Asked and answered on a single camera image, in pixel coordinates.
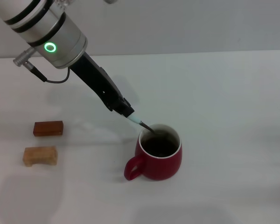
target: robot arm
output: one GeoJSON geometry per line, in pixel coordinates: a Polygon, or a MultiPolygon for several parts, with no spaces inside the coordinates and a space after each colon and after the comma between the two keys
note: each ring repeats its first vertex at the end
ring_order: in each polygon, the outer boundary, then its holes
{"type": "Polygon", "coordinates": [[[28,61],[37,51],[57,69],[69,68],[76,73],[110,111],[131,118],[134,109],[104,69],[85,52],[87,38],[64,12],[70,2],[0,0],[0,18],[31,46],[14,60],[15,64],[24,65],[44,81],[45,76],[28,61]]]}

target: wooden block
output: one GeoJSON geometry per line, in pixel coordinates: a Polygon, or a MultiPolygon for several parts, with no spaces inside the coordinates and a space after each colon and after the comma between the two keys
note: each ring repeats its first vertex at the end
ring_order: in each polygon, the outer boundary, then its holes
{"type": "Polygon", "coordinates": [[[58,153],[55,146],[25,148],[23,162],[26,167],[33,164],[57,164],[58,153]]]}
{"type": "Polygon", "coordinates": [[[35,122],[34,124],[33,135],[36,137],[57,136],[62,134],[63,134],[62,120],[35,122]]]}

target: white wall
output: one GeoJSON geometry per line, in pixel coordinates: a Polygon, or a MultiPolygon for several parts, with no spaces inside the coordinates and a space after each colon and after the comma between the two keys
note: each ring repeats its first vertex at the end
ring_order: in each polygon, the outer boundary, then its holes
{"type": "MultiPolygon", "coordinates": [[[[280,0],[76,0],[92,55],[280,49],[280,0]]],[[[28,45],[0,21],[0,57],[28,45]]]]}

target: coffee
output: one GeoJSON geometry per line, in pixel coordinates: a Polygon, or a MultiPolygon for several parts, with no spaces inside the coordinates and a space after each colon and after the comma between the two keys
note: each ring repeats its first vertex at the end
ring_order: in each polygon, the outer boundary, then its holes
{"type": "Polygon", "coordinates": [[[169,134],[151,136],[141,144],[148,154],[156,157],[171,156],[178,149],[178,142],[169,134]]]}

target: green led ring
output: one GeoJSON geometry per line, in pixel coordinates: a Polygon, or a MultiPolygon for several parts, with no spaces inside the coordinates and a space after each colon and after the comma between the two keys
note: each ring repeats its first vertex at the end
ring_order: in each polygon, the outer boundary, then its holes
{"type": "Polygon", "coordinates": [[[50,53],[55,52],[56,49],[57,49],[56,45],[55,45],[54,43],[51,43],[51,42],[46,43],[44,47],[45,47],[45,50],[46,50],[47,52],[50,52],[50,53]]]}

